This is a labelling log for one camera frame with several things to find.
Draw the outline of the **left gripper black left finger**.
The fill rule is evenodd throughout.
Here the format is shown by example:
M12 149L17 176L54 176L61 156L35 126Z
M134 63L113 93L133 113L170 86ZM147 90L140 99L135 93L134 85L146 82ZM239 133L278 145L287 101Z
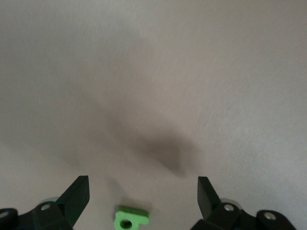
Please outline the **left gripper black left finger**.
M0 230L74 230L89 199L89 177L79 176L56 201L43 202L25 214L0 209Z

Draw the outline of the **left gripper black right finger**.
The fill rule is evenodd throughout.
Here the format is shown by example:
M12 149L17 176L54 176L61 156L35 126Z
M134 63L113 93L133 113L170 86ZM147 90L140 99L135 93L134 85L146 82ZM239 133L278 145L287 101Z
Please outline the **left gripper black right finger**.
M222 202L208 177L198 177L197 201L202 214L191 230L297 230L283 214L260 210L252 216L231 202Z

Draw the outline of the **green foam letter q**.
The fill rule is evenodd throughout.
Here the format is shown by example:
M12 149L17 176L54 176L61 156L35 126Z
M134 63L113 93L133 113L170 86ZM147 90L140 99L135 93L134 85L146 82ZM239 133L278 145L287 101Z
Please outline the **green foam letter q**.
M139 230L140 225L148 225L150 213L146 210L119 206L114 219L115 230Z

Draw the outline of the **table cover mat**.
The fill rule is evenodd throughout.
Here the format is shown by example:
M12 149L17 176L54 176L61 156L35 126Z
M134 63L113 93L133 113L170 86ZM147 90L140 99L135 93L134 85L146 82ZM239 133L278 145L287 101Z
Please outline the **table cover mat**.
M307 0L0 0L0 208L80 175L75 230L189 230L199 176L307 230Z

